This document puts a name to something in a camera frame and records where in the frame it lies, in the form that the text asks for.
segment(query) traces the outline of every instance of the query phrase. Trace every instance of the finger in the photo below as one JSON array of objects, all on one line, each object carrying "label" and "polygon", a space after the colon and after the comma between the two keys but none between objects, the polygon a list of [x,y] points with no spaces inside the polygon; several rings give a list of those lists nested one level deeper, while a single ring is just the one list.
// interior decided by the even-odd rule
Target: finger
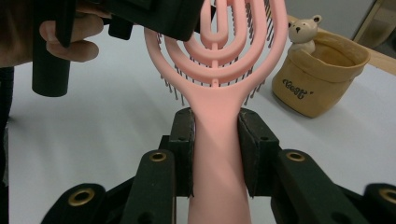
[{"label": "finger", "polygon": [[111,18],[110,12],[100,4],[94,4],[87,1],[78,1],[77,11],[87,14],[94,14],[102,18]]},{"label": "finger", "polygon": [[[44,21],[41,23],[39,32],[41,36],[50,43],[59,43],[55,35],[55,21]],[[103,31],[103,21],[95,15],[85,15],[75,18],[71,42],[76,42],[92,35],[98,35]]]},{"label": "finger", "polygon": [[47,51],[52,55],[73,62],[87,62],[96,58],[99,48],[92,42],[81,40],[64,48],[59,43],[47,43]]}]

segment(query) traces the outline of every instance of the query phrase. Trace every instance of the gray wall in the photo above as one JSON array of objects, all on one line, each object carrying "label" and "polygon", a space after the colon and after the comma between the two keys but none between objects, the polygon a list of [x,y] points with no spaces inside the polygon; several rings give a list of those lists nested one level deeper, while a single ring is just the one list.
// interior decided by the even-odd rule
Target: gray wall
[{"label": "gray wall", "polygon": [[297,18],[321,15],[320,27],[353,38],[375,0],[285,0],[288,14]]}]

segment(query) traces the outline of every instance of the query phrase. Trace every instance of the bear figurine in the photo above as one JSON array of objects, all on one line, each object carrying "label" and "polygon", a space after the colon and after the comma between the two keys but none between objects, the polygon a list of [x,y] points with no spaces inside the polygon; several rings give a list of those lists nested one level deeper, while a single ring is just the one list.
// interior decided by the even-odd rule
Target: bear figurine
[{"label": "bear figurine", "polygon": [[292,43],[289,51],[303,49],[309,54],[314,52],[314,37],[318,33],[321,21],[321,16],[316,15],[311,19],[289,22],[289,39]]}]

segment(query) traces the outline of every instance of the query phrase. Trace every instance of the white table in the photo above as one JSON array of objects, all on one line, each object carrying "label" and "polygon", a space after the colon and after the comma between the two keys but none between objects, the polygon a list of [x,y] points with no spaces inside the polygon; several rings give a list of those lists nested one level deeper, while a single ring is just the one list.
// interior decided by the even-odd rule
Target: white table
[{"label": "white table", "polygon": [[[111,189],[134,176],[142,155],[158,147],[182,108],[159,79],[140,27],[130,41],[106,32],[92,40],[101,53],[72,63],[65,97],[36,95],[31,65],[16,68],[9,123],[11,224],[39,223],[75,185]],[[271,93],[282,63],[247,105],[280,145],[307,152],[336,184],[358,193],[369,183],[396,185],[396,76],[367,65],[334,108],[308,119]],[[185,223],[188,200],[177,204],[177,223]],[[275,223],[267,198],[252,200],[251,211],[253,223]]]}]

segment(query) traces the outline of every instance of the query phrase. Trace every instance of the bear face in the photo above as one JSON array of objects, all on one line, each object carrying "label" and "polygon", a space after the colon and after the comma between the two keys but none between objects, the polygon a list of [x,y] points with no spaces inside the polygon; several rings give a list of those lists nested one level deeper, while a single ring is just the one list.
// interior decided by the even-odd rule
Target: bear face
[{"label": "bear face", "polygon": [[289,39],[294,44],[307,43],[318,33],[318,25],[322,18],[319,15],[307,20],[289,22]]}]

